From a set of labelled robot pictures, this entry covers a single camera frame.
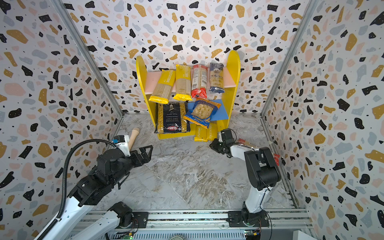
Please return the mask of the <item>red long spaghetti pack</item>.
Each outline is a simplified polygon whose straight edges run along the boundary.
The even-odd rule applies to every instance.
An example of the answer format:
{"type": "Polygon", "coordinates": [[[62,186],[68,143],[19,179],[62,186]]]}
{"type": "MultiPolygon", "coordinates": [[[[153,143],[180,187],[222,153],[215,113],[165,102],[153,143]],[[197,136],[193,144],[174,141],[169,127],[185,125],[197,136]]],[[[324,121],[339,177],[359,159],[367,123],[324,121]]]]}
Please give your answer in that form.
{"type": "MultiPolygon", "coordinates": [[[[245,145],[247,147],[250,147],[250,148],[253,148],[253,149],[259,149],[259,147],[257,147],[256,145],[244,140],[244,139],[239,139],[238,140],[238,143],[242,144],[242,145],[245,145]]],[[[275,159],[275,162],[277,164],[277,166],[280,165],[280,155],[278,154],[273,154],[273,157],[275,159]]]]}

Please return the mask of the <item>dark penne pasta bag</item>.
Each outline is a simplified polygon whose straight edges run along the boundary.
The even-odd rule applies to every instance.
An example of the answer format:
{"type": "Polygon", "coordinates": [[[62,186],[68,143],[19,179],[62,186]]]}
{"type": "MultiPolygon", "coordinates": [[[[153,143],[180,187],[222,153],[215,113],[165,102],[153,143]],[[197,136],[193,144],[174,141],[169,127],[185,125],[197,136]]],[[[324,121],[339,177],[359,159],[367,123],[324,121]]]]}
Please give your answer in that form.
{"type": "Polygon", "coordinates": [[[178,134],[190,132],[190,122],[184,119],[187,110],[188,103],[186,102],[157,104],[155,134],[178,134]]]}

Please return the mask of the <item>red clear spaghetti pack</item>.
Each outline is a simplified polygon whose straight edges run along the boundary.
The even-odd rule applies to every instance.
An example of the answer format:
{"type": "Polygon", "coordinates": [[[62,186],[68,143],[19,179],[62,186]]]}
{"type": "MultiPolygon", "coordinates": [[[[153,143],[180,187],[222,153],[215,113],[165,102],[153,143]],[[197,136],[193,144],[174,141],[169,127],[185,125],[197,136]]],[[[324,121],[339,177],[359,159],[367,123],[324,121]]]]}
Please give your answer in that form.
{"type": "Polygon", "coordinates": [[[203,65],[193,66],[191,96],[193,98],[207,98],[208,68],[203,65]]]}

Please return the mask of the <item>blue orange orecchiette bag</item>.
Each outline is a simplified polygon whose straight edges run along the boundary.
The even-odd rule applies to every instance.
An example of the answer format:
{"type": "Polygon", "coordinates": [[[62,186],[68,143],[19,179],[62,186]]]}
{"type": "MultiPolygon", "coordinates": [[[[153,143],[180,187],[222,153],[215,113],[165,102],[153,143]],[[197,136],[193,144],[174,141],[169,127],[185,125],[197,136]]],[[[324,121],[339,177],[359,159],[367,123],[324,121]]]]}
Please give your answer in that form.
{"type": "Polygon", "coordinates": [[[188,111],[183,116],[183,119],[208,129],[212,116],[220,109],[220,107],[220,103],[197,98],[193,109],[188,111]]]}

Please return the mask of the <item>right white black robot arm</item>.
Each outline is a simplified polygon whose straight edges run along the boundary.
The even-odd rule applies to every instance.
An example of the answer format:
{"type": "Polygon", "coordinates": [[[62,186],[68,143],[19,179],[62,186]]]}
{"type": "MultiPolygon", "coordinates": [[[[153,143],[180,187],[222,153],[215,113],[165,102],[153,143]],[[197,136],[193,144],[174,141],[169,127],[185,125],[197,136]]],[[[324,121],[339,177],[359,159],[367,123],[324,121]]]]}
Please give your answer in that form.
{"type": "Polygon", "coordinates": [[[246,163],[251,189],[240,211],[228,212],[231,228],[268,227],[269,214],[264,210],[272,188],[281,180],[274,155],[268,147],[253,148],[235,141],[231,129],[224,129],[214,139],[210,148],[228,158],[238,158],[246,163]]]}

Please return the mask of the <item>blue yellow spaghetti pack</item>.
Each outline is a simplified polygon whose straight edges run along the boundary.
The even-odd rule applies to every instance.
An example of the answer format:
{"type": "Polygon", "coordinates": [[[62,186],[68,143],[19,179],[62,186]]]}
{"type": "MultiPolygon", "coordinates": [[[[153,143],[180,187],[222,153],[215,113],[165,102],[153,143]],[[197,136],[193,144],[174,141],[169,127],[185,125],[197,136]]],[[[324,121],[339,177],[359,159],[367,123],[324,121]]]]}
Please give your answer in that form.
{"type": "Polygon", "coordinates": [[[220,63],[210,63],[210,92],[224,93],[224,65],[220,63]]]}

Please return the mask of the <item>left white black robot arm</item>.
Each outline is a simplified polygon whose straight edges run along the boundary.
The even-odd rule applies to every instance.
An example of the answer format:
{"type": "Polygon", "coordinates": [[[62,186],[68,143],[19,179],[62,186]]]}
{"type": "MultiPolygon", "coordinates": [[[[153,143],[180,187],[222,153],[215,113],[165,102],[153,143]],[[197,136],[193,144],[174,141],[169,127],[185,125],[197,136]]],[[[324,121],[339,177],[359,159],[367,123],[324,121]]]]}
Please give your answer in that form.
{"type": "Polygon", "coordinates": [[[63,168],[62,199],[57,215],[37,236],[38,240],[59,240],[66,237],[75,225],[96,206],[114,187],[118,189],[134,168],[151,161],[153,146],[130,151],[128,144],[112,144],[112,148],[97,157],[97,165],[77,185],[67,191],[67,173],[76,145],[65,160],[63,168]]]}

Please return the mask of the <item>yellow Pastatime spaghetti pack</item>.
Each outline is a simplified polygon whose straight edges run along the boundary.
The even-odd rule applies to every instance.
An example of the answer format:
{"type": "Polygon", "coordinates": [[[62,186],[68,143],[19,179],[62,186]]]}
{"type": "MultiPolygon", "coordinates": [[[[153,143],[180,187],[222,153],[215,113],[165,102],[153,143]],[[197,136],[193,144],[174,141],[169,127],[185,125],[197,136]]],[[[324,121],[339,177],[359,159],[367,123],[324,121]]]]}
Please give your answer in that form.
{"type": "Polygon", "coordinates": [[[163,70],[149,101],[163,105],[168,104],[175,81],[175,70],[163,70]]]}

